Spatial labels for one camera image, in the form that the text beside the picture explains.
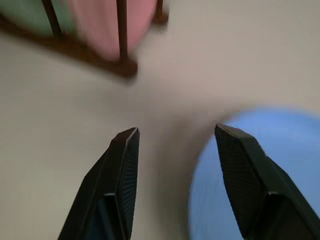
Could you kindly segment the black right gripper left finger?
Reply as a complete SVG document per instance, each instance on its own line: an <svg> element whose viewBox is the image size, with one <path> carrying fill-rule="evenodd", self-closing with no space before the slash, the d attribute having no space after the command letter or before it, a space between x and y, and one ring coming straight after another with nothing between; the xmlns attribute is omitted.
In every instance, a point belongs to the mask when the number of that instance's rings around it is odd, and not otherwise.
<svg viewBox="0 0 320 240"><path fill-rule="evenodd" d="M57 240L130 240L140 131L119 132L85 175Z"/></svg>

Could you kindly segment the wooden dish rack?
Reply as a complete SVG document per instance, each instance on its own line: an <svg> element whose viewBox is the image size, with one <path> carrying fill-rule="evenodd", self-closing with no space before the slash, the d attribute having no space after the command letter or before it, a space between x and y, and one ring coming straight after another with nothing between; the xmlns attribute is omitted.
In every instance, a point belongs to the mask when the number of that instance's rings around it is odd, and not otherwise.
<svg viewBox="0 0 320 240"><path fill-rule="evenodd" d="M98 55L92 50L81 38L77 29L74 33L63 32L60 28L55 10L51 0L41 0L44 6L46 15L52 29L52 35L41 35L25 29L16 23L10 21L0 13L0 31L4 31L10 35L18 38L28 40L32 43L38 44L46 49L58 52L72 59L87 63L94 67L110 71L116 75L124 78L130 78L137 74L138 63L131 57L132 53L128 53L127 44L127 15L126 0L117 0L117 17L118 17L118 31L119 31L119 60L107 60ZM166 25L168 23L169 15L163 9L164 0L158 1L158 8L161 9L157 15L154 16L151 25Z"/></svg>

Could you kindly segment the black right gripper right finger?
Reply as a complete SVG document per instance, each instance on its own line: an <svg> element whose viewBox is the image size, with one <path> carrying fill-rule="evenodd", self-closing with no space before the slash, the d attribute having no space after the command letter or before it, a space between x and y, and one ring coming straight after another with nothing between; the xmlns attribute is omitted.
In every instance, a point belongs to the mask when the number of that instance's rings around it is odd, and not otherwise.
<svg viewBox="0 0 320 240"><path fill-rule="evenodd" d="M224 186L244 240L320 240L320 217L258 141L224 124L217 124L214 134Z"/></svg>

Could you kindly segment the blue plate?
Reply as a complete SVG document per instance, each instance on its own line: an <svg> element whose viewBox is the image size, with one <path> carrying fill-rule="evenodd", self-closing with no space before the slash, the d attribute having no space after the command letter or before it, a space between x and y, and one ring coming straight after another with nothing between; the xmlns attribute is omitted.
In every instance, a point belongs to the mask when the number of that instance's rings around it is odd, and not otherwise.
<svg viewBox="0 0 320 240"><path fill-rule="evenodd" d="M224 123L255 137L320 217L320 115L260 107L235 113ZM188 226L190 240L243 240L224 186L214 136L192 173Z"/></svg>

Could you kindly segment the green plate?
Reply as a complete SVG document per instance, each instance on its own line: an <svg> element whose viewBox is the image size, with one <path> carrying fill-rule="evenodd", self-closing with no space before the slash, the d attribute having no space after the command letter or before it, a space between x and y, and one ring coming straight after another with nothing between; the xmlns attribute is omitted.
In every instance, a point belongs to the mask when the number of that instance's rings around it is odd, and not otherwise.
<svg viewBox="0 0 320 240"><path fill-rule="evenodd" d="M51 0L51 3L60 29L65 33L75 33L76 27L67 2ZM34 33L43 36L53 34L42 0L0 0L0 14Z"/></svg>

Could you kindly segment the pink plate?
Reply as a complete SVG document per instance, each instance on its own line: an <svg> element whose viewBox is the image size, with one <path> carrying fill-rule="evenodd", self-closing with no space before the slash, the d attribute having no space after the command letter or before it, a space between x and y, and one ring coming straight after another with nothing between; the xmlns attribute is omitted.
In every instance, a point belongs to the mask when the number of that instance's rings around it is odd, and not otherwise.
<svg viewBox="0 0 320 240"><path fill-rule="evenodd" d="M126 0L127 50L132 53L153 18L161 11L162 0ZM108 61L120 59L117 0L66 0L76 30L84 42Z"/></svg>

